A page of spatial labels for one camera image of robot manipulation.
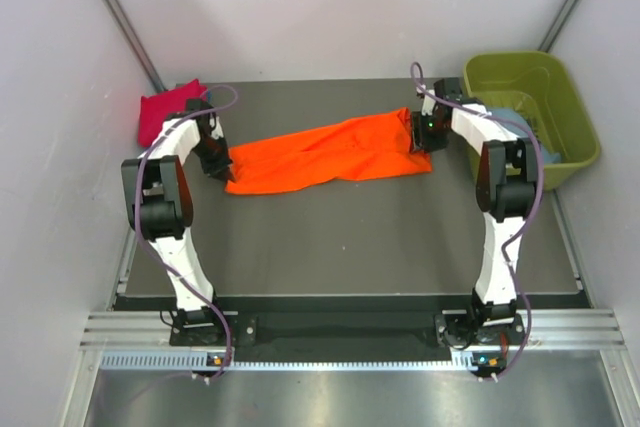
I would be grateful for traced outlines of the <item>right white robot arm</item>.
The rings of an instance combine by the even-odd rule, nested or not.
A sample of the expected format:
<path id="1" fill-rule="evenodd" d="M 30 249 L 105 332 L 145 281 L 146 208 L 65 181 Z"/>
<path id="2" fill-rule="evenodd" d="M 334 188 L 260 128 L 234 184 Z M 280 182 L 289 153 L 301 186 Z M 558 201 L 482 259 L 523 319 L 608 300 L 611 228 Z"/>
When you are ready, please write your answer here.
<path id="1" fill-rule="evenodd" d="M 522 123 L 465 97 L 454 78 L 440 79 L 433 88 L 421 79 L 414 84 L 423 101 L 411 115 L 414 148 L 433 153 L 456 134 L 479 156 L 475 196 L 485 225 L 481 270 L 463 324 L 446 323 L 441 340 L 456 350 L 502 341 L 510 330 L 527 326 L 517 314 L 517 302 L 526 297 L 517 263 L 522 237 L 542 200 L 541 146 Z"/>

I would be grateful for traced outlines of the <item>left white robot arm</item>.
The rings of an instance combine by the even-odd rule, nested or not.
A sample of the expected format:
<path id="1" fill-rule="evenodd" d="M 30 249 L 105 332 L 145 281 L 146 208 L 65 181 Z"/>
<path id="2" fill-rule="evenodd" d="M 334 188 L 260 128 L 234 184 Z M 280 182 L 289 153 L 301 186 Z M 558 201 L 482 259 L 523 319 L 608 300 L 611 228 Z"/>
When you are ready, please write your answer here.
<path id="1" fill-rule="evenodd" d="M 184 172 L 196 155 L 205 176 L 233 179 L 232 160 L 216 109 L 189 98 L 162 123 L 147 151 L 121 164 L 126 211 L 139 245 L 164 268 L 176 297 L 170 342 L 232 346 L 229 321 L 204 273 L 192 235 L 194 205 Z"/>

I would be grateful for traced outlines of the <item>orange t shirt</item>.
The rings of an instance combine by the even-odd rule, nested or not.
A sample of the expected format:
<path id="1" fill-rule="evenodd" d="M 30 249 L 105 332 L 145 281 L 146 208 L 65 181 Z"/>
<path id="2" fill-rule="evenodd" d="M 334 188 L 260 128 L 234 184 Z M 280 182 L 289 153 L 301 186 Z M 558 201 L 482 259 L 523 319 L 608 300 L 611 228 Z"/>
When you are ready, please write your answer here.
<path id="1" fill-rule="evenodd" d="M 232 195 L 300 191 L 334 180 L 361 182 L 427 174 L 431 157 L 412 150 L 410 111 L 355 117 L 235 146 Z"/>

